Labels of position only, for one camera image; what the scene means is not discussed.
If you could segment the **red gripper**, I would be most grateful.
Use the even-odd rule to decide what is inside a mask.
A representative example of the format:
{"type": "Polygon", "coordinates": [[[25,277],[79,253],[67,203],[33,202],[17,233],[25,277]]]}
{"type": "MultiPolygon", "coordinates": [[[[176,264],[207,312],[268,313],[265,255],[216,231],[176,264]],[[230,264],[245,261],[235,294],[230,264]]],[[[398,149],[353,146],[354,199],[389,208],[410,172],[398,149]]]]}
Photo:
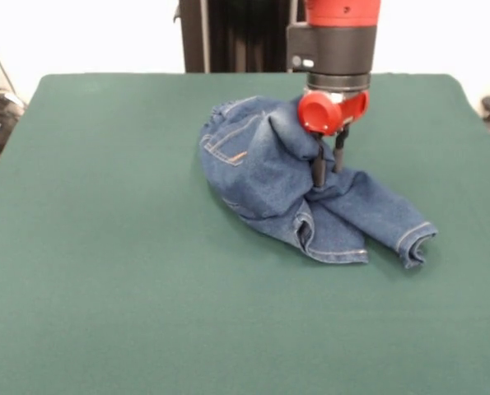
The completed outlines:
{"type": "Polygon", "coordinates": [[[318,144],[318,153],[312,162],[312,179],[317,188],[324,185],[326,159],[323,136],[337,134],[334,143],[334,173],[343,168],[343,149],[349,136],[349,124],[361,118],[369,107],[369,92],[339,93],[307,90],[297,106],[301,126],[318,144]]]}

